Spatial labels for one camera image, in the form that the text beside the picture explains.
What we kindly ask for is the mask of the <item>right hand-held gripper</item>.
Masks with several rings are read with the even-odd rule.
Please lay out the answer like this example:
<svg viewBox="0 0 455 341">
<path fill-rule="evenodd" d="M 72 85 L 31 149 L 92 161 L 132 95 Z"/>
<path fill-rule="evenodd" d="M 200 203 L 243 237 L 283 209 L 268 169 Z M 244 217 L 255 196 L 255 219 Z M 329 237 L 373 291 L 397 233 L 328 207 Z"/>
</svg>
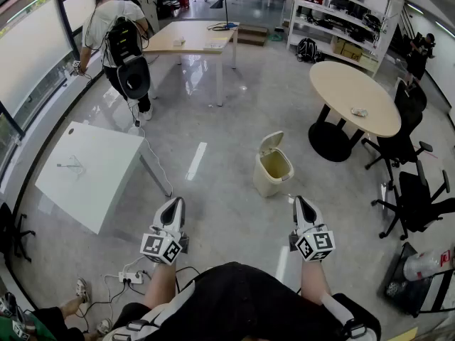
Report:
<svg viewBox="0 0 455 341">
<path fill-rule="evenodd" d="M 298 251 L 304 261 L 322 261 L 335 248 L 333 232 L 323 223 L 320 209 L 297 195 L 293 204 L 296 229 L 289 235 L 290 251 Z"/>
</svg>

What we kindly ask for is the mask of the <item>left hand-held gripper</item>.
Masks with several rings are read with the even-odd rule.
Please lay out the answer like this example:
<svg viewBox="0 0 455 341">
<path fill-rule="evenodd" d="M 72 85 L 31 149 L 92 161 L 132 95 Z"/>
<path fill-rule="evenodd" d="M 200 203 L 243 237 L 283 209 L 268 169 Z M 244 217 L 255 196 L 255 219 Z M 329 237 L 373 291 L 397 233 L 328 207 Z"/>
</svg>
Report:
<svg viewBox="0 0 455 341">
<path fill-rule="evenodd" d="M 158 264 L 172 265 L 180 253 L 188 253 L 189 237 L 182 232 L 186 204 L 182 197 L 165 202 L 156 211 L 153 225 L 144 233 L 140 253 Z"/>
</svg>

